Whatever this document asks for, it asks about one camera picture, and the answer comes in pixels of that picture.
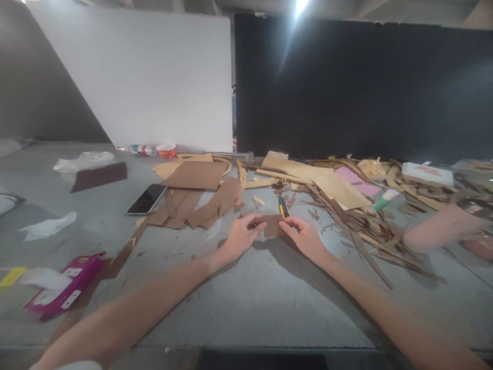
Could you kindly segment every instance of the pink package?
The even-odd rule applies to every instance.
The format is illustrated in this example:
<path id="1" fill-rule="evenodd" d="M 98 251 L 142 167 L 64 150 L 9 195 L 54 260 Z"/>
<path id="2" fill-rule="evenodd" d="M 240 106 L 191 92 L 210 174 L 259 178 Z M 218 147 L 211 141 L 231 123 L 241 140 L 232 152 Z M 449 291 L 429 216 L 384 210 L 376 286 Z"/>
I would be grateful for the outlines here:
<path id="1" fill-rule="evenodd" d="M 24 309 L 40 313 L 41 321 L 50 320 L 68 310 L 81 292 L 89 285 L 94 276 L 103 267 L 103 261 L 97 256 L 79 256 L 74 258 L 62 270 L 62 274 L 72 279 L 63 291 L 42 290 L 36 294 Z"/>
<path id="2" fill-rule="evenodd" d="M 369 182 L 363 181 L 358 175 L 351 171 L 348 167 L 339 167 L 334 173 L 338 176 L 342 176 L 349 182 L 362 182 L 361 185 L 353 185 L 358 191 L 370 197 L 375 196 L 382 189 L 376 185 L 372 185 Z"/>

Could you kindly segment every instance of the ceiling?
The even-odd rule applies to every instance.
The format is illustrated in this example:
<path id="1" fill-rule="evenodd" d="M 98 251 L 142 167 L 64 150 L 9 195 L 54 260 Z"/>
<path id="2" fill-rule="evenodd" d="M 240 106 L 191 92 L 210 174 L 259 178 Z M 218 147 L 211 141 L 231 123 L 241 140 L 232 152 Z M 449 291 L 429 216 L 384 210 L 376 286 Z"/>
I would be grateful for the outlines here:
<path id="1" fill-rule="evenodd" d="M 292 13 L 296 0 L 74 0 L 88 5 L 232 15 Z M 493 0 L 310 0 L 305 15 L 493 30 Z"/>

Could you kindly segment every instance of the white board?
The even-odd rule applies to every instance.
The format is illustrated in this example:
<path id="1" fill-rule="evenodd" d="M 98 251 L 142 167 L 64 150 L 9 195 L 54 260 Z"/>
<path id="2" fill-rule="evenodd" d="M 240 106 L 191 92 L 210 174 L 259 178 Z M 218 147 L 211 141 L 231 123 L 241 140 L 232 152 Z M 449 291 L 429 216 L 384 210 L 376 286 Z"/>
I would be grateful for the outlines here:
<path id="1" fill-rule="evenodd" d="M 228 18 L 65 0 L 29 9 L 115 146 L 232 151 Z"/>

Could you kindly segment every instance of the smartphone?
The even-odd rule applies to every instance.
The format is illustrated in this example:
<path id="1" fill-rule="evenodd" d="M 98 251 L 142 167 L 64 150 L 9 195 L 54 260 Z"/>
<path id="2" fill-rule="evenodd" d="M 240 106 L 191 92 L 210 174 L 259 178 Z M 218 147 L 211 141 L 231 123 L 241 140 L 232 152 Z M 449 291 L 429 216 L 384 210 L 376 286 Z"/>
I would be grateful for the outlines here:
<path id="1" fill-rule="evenodd" d="M 148 214 L 164 195 L 166 188 L 166 186 L 159 184 L 149 185 L 145 192 L 143 192 L 134 204 L 130 206 L 126 213 L 131 215 Z"/>

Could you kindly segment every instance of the magenta box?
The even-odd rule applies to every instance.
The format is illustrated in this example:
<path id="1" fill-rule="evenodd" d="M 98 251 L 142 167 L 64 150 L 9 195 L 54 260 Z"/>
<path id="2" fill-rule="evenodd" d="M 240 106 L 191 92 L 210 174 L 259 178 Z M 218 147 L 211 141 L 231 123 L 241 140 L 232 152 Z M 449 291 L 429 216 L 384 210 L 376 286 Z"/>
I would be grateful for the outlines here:
<path id="1" fill-rule="evenodd" d="M 63 275 L 72 279 L 70 285 L 61 292 L 40 291 L 24 306 L 24 309 L 41 314 L 41 321 L 50 320 L 66 312 L 102 267 L 103 261 L 96 256 L 74 258 L 62 270 Z"/>

